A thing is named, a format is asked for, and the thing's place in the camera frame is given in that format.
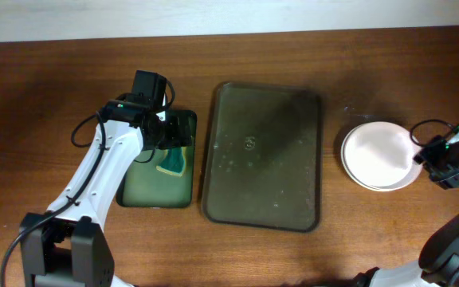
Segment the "green yellow sponge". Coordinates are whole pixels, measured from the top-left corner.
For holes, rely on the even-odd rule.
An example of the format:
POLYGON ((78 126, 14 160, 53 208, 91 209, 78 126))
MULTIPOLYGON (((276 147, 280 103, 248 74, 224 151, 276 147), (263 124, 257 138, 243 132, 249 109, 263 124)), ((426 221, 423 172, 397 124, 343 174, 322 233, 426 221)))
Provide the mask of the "green yellow sponge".
POLYGON ((167 175, 182 177, 186 170, 186 148, 174 147, 166 150, 156 169, 167 175))

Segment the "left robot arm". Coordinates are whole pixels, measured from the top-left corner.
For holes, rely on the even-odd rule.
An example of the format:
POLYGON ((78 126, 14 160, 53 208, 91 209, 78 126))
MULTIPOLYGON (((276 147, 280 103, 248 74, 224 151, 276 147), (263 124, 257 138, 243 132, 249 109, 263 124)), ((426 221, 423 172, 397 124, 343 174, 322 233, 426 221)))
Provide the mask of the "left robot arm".
POLYGON ((18 242, 27 286, 125 286, 104 236, 109 208, 142 151, 188 147, 181 111, 111 100, 94 114, 96 133, 74 176, 43 214, 28 213, 18 242))

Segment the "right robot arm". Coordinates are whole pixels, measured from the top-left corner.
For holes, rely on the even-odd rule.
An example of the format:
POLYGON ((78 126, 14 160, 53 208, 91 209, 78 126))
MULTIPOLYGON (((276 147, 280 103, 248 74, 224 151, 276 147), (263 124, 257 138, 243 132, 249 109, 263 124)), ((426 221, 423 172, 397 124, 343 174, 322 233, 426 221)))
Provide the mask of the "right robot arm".
MULTIPOLYGON (((443 136, 420 143, 413 130, 384 121, 361 124, 344 138, 344 170, 360 186, 394 191, 411 184, 422 170, 444 189, 459 187, 459 123, 443 136)), ((419 259, 395 269, 358 274, 352 286, 459 286, 459 214, 435 232, 419 259)))

